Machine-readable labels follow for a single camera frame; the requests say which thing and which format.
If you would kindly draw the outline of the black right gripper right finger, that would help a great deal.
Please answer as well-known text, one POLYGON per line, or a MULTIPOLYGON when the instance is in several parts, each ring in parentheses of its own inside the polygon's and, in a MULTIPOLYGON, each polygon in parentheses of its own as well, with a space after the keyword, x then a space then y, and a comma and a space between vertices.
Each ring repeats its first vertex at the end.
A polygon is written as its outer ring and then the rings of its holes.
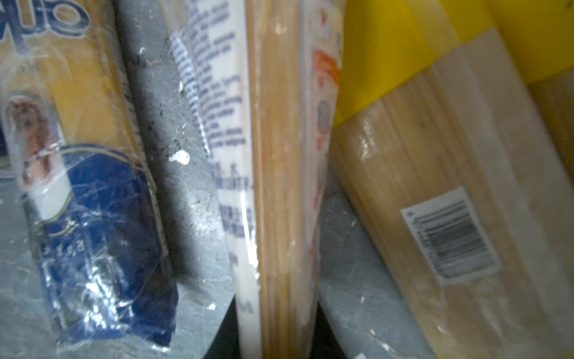
POLYGON ((313 335, 313 359, 347 359, 324 314, 321 305, 317 307, 313 335))

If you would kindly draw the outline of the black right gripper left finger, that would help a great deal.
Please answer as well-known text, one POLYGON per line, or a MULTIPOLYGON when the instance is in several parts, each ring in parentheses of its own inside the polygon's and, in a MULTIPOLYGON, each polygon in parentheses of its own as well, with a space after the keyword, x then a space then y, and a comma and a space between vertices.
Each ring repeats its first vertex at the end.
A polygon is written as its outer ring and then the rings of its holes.
POLYGON ((236 299, 233 299, 204 359, 241 359, 236 299))

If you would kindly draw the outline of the yellow end spaghetti bag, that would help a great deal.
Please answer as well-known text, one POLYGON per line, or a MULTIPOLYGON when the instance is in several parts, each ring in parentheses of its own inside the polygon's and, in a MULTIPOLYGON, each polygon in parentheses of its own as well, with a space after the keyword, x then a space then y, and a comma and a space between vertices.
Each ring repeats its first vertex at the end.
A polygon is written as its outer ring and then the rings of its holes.
POLYGON ((483 1, 350 1, 330 150, 438 358, 573 356, 573 186, 483 1))
POLYGON ((573 176, 573 2, 488 1, 517 69, 573 176))

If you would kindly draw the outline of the blue yellow Ankara spaghetti bag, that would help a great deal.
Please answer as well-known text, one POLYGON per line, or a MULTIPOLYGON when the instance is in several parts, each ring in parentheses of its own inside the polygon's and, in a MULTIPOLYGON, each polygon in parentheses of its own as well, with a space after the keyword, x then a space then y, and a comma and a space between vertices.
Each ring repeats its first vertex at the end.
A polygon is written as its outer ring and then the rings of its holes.
POLYGON ((58 345, 168 349, 178 292, 111 1, 1 3, 1 129, 58 345))

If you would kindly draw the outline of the dark blue clear pasta bag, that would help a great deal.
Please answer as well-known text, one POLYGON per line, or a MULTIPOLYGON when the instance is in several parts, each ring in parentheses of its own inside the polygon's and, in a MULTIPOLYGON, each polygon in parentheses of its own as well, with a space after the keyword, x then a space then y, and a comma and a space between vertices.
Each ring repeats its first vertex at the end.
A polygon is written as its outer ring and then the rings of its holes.
POLYGON ((209 157, 244 358, 308 358, 344 1, 162 1, 209 157))

